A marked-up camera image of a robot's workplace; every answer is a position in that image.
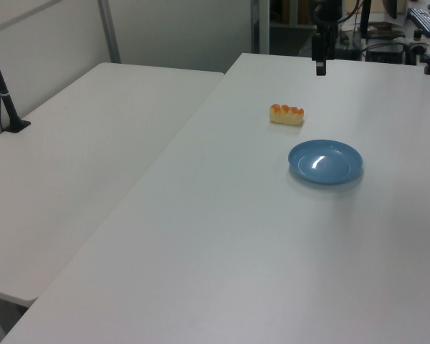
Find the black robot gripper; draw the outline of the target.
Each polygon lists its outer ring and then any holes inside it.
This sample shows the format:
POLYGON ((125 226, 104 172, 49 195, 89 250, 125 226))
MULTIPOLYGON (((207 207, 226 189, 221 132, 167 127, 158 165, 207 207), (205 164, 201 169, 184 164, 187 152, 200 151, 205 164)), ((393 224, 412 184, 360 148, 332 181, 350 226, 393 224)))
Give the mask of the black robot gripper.
POLYGON ((312 36, 311 47, 311 58, 316 62, 316 75, 326 76, 326 60, 335 59, 335 33, 315 32, 312 36))

